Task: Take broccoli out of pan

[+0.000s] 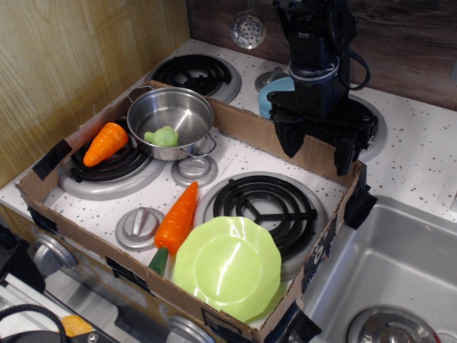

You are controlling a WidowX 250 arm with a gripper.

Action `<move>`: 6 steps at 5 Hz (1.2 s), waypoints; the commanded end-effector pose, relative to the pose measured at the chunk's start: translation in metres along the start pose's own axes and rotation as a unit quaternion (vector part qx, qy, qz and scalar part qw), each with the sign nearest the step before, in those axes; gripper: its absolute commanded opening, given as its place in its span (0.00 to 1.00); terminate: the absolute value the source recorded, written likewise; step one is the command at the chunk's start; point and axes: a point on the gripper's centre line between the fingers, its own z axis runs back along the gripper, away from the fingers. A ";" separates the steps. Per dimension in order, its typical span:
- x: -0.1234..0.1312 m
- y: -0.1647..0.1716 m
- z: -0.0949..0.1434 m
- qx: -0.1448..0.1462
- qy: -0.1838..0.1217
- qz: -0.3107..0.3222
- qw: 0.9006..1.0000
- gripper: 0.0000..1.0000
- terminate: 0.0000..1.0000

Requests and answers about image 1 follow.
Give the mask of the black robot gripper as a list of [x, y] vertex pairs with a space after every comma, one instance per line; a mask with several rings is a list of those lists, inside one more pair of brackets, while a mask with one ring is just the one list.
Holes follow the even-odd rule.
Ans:
[[361, 147], [372, 145], [378, 131], [370, 106], [350, 97], [338, 79], [310, 86], [291, 77], [275, 80], [266, 87], [266, 111], [288, 157], [295, 157], [306, 135], [335, 146], [338, 176], [347, 175]]

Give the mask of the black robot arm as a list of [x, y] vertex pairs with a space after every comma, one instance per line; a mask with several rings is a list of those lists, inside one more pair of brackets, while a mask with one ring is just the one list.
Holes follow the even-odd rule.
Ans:
[[289, 157], [296, 155], [306, 136], [330, 144], [336, 173], [343, 176], [370, 146], [378, 123], [349, 96], [371, 79], [366, 71], [362, 84], [351, 86], [351, 62], [368, 68], [350, 47], [358, 35], [358, 20], [345, 1], [274, 1], [272, 7], [288, 42], [288, 74], [293, 80], [293, 90], [266, 96], [278, 140]]

